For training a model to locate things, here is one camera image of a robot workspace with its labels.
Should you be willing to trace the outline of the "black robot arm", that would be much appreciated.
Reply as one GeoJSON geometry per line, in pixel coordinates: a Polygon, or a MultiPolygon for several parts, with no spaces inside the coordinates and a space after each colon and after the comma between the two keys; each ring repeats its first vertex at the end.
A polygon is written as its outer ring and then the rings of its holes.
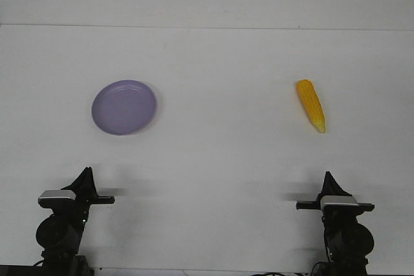
{"type": "Polygon", "coordinates": [[[52,214],[36,230],[42,259],[30,266],[2,264],[1,275],[94,275],[86,256],[78,254],[89,210],[92,205],[114,202],[114,196],[98,194],[91,167],[86,167],[72,184],[44,191],[38,204],[52,214]]]}
{"type": "Polygon", "coordinates": [[[375,242],[372,233],[357,217],[374,208],[374,204],[358,202],[344,191],[329,171],[325,173],[315,200],[296,202],[298,210],[321,211],[327,260],[315,263],[311,275],[367,275],[367,256],[375,242]]]}

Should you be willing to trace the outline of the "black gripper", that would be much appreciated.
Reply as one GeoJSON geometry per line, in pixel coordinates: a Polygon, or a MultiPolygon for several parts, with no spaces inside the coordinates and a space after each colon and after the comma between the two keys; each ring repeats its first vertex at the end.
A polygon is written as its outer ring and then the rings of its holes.
{"type": "Polygon", "coordinates": [[[316,201],[297,201],[296,209],[321,211],[323,217],[322,222],[324,224],[354,224],[358,222],[358,216],[365,212],[372,212],[375,208],[375,205],[370,203],[328,203],[323,206],[320,204],[320,201],[325,195],[352,196],[352,194],[344,191],[334,179],[331,172],[327,171],[316,201]]]}
{"type": "Polygon", "coordinates": [[[61,190],[70,190],[76,196],[97,196],[84,199],[58,198],[52,201],[52,211],[62,216],[71,224],[84,224],[88,221],[92,205],[111,205],[115,203],[114,196],[98,196],[93,170],[86,167],[75,181],[61,190]]]}

